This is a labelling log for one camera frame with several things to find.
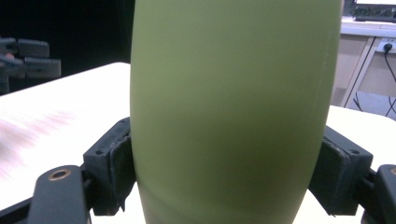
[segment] dark background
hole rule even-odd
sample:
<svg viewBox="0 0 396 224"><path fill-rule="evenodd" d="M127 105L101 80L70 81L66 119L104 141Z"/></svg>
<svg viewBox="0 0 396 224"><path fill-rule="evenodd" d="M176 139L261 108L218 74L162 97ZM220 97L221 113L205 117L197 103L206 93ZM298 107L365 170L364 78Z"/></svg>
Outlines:
<svg viewBox="0 0 396 224"><path fill-rule="evenodd" d="M0 36L46 41L62 77L130 62L134 0L1 0ZM10 80L12 91L47 80Z"/></svg>

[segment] black plastic bracket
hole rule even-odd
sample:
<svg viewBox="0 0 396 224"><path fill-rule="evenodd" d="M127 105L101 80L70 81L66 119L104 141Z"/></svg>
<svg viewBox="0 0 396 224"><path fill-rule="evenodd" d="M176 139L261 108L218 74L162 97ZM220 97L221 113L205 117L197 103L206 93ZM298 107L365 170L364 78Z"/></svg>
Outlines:
<svg viewBox="0 0 396 224"><path fill-rule="evenodd" d="M317 165L309 184L329 215L354 216L356 185L370 172L373 155L330 127L326 127Z"/></svg>

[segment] electrical outlet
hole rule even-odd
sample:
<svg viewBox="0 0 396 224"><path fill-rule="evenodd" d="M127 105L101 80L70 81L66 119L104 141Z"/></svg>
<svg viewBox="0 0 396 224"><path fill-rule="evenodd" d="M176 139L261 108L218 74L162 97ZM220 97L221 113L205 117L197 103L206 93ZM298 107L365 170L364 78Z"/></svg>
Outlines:
<svg viewBox="0 0 396 224"><path fill-rule="evenodd" d="M389 51L389 53L396 53L396 38L382 38L381 42L379 42L378 47L376 48L377 52L385 52L384 46L386 44L391 44L393 47Z"/></svg>

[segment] table surface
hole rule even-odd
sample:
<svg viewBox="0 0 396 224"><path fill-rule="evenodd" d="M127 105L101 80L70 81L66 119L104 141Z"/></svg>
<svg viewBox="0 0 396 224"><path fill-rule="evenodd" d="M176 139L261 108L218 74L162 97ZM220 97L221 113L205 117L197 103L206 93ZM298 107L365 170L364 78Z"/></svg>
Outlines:
<svg viewBox="0 0 396 224"><path fill-rule="evenodd" d="M396 38L396 23L382 21L354 21L351 17L343 17L340 33L343 35L368 35Z"/></svg>
<svg viewBox="0 0 396 224"><path fill-rule="evenodd" d="M66 164L81 165L82 154L118 120L129 117L130 65L113 63L0 97L0 210L33 195L36 179ZM373 169L396 164L396 122L330 106L327 125L374 155ZM360 223L330 217L307 191L294 224ZM138 189L126 212L94 217L92 223L145 223Z"/></svg>

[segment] green bottle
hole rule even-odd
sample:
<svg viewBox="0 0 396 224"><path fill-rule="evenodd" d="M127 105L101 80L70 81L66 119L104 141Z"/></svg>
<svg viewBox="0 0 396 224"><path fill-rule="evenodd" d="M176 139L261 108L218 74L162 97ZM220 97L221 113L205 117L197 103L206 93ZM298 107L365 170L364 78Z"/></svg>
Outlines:
<svg viewBox="0 0 396 224"><path fill-rule="evenodd" d="M340 21L336 0L136 0L131 118L148 224L294 220Z"/></svg>

